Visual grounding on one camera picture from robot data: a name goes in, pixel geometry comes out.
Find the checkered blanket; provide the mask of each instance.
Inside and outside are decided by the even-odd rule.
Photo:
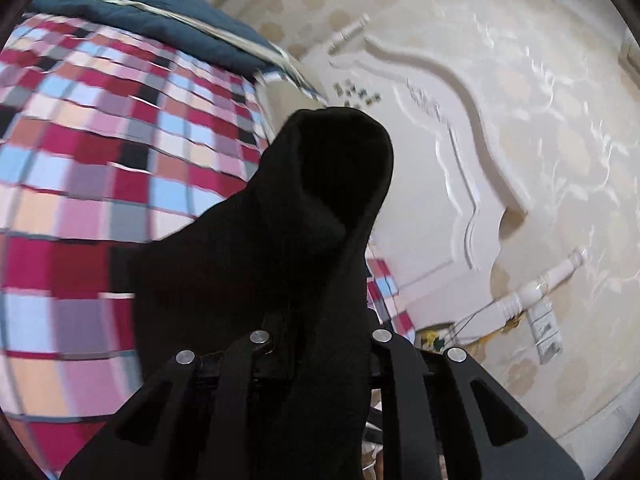
[[[0,53],[0,406],[51,478],[140,386],[128,254],[242,189],[265,147],[244,78],[77,18],[14,30]],[[367,261],[370,307],[412,336],[384,261]]]

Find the blue blanket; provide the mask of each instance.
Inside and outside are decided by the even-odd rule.
[[[205,0],[134,1],[179,12],[255,43],[270,46],[269,42],[251,27],[227,16],[220,10],[214,9]],[[251,78],[258,70],[271,68],[268,63],[229,45],[225,41],[212,38],[171,18],[157,16],[134,7],[121,7],[96,0],[33,0],[29,10],[84,18],[91,22],[129,30],[162,41],[198,59],[219,65],[247,78]]]

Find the electrical outlet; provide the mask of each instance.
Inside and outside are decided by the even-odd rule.
[[[539,320],[536,320],[531,324],[531,329],[533,330],[533,337],[536,339],[536,343],[539,343],[555,332],[558,332],[556,315],[553,311],[545,314]]]
[[[549,338],[538,343],[536,347],[538,348],[538,355],[540,356],[540,364],[545,365],[562,352],[562,336],[559,332],[556,332]]]
[[[551,300],[542,298],[528,308],[527,319],[536,340],[540,363],[544,365],[562,351],[562,336]]]
[[[529,323],[533,324],[533,322],[539,320],[541,317],[546,316],[546,314],[551,312],[551,309],[551,300],[545,296],[539,302],[527,309],[527,318],[529,319]]]

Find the beige wall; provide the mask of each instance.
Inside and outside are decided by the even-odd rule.
[[[552,294],[565,348],[540,366],[521,325],[475,350],[554,435],[640,372],[640,91],[607,41],[551,0],[225,0],[301,56],[361,13],[387,41],[434,52],[476,83],[536,208],[503,221],[503,294],[577,244],[592,259]]]

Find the metal screw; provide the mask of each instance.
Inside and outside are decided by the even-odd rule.
[[[178,352],[178,355],[175,357],[175,360],[178,361],[178,364],[188,365],[193,363],[193,360],[196,358],[196,354],[194,354],[191,350],[183,350],[182,352]]]
[[[391,332],[389,332],[389,330],[385,330],[384,328],[374,330],[371,336],[379,343],[388,343],[389,341],[391,341]]]
[[[466,352],[462,348],[450,348],[447,350],[447,357],[453,362],[461,363],[466,360]]]
[[[266,343],[270,337],[269,332],[266,330],[255,330],[251,332],[249,339],[251,339],[252,343],[261,344]]]

